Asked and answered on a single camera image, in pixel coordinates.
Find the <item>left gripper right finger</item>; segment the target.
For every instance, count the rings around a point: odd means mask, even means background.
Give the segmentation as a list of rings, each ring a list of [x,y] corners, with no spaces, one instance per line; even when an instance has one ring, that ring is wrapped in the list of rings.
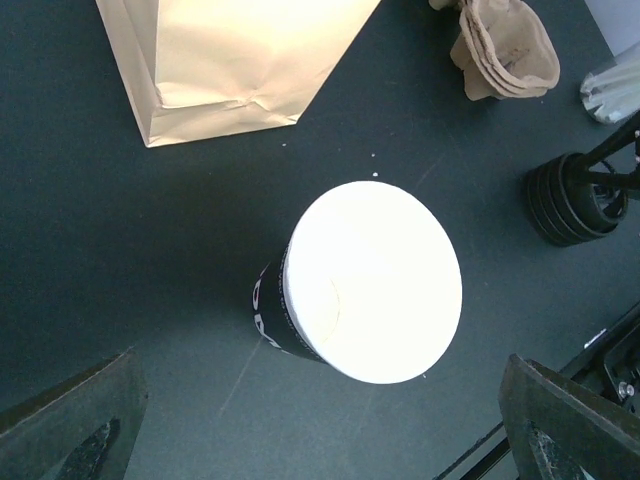
[[[499,406],[521,479],[639,477],[639,418],[559,373],[511,355]]]

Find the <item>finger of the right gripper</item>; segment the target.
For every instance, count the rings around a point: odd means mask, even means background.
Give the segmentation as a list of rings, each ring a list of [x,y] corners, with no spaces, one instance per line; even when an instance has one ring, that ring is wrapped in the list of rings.
[[[601,144],[584,154],[580,158],[579,164],[595,165],[629,144],[634,143],[637,139],[636,132],[639,130],[639,119],[640,111],[637,111]]]
[[[584,177],[587,183],[611,187],[619,190],[626,190],[631,193],[639,192],[639,169],[628,174],[604,173],[586,171]]]

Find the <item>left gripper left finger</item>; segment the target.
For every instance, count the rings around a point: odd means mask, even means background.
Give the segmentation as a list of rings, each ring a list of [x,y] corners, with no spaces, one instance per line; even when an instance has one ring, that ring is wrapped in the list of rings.
[[[122,479],[149,399],[129,349],[1,412],[3,479]]]

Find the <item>black paper coffee cup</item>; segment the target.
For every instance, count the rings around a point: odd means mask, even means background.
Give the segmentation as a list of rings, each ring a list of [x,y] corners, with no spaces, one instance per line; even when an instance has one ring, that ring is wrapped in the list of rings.
[[[426,373],[456,334],[463,287],[434,214],[399,187],[354,181],[316,199],[252,293],[272,347],[370,384]]]

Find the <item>orange paper bag white handles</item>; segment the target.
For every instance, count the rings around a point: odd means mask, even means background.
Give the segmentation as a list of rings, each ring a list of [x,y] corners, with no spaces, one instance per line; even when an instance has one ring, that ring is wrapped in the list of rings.
[[[97,7],[146,147],[294,125],[375,1],[122,1]]]

